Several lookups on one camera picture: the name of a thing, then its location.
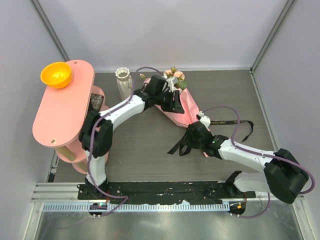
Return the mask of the pink flower bouquet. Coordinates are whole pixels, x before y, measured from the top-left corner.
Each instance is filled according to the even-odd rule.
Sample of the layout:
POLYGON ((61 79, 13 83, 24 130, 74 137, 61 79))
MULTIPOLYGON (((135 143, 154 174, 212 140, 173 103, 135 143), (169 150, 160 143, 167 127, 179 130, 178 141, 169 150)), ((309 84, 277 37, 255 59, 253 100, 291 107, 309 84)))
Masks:
MULTIPOLYGON (((197 114, 201 111, 193 99, 191 93, 189 92, 185 80, 185 76, 183 72, 177 71, 174 67, 170 70, 166 70, 162 76, 165 80, 170 77, 177 77, 178 83, 174 85, 174 91, 179 90, 180 93, 180 102, 184 109, 184 114, 175 113, 175 112, 166 112, 162 111, 159 105, 155 104, 155 100, 145 92, 145 86, 149 83, 150 78, 144 78, 143 87, 135 90, 134 94, 141 97, 144 101, 146 101, 144 108, 150 108, 156 106, 162 113, 164 113, 174 124, 179 127, 183 127, 186 129, 190 124, 197 122, 197 114)), ((186 146, 184 146, 184 136, 182 137, 182 141, 180 143, 180 148, 177 150, 180 156, 184 156, 184 150, 186 146)))

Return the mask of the black ribbon gold lettering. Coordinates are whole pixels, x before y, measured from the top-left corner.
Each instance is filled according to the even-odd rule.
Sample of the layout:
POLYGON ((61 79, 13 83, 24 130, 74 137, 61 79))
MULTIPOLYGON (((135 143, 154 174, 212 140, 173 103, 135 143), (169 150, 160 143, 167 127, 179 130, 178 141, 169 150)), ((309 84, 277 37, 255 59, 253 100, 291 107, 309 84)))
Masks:
MULTIPOLYGON (((226 120, 226 121, 211 121, 210 125, 211 126, 228 126, 228 125, 236 125, 238 122, 236 120, 226 120)), ((243 140, 241 142, 245 142, 253 133, 254 131, 254 123, 250 120, 240 120, 239 121, 240 124, 248 124, 250 126, 250 131, 249 134, 247 134, 243 140)), ((181 145, 181 141, 183 138, 181 138, 168 152, 167 154, 173 155, 179 148, 181 145)))

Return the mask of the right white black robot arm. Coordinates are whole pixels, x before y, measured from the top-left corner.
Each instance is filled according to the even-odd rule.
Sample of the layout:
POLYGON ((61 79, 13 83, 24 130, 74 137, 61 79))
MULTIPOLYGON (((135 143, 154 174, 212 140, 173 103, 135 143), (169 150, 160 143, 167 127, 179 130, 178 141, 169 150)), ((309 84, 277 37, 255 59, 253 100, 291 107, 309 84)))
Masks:
POLYGON ((210 157, 234 161, 264 175, 239 173, 225 186, 226 193, 233 198, 248 191, 265 192, 292 204, 309 180, 307 170, 289 151, 280 149, 273 152, 245 146, 226 136, 213 135, 200 121, 188 126, 180 147, 186 149, 186 154, 192 149, 200 149, 210 157))

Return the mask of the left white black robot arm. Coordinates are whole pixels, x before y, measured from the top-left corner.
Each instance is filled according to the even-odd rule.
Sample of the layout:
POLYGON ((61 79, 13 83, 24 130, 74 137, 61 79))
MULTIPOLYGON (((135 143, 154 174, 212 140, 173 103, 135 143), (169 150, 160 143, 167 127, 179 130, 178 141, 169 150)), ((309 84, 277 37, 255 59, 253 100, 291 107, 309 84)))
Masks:
POLYGON ((177 83, 178 78, 175 76, 165 79, 154 75, 142 88, 133 91, 114 107, 101 112, 91 110, 87 114, 79 133, 79 141, 87 156, 85 184, 93 198, 100 200, 109 195, 105 186, 108 182, 105 158, 113 143, 113 132, 120 124, 153 106, 159 106, 163 112, 185 112, 180 91, 175 88, 177 83))

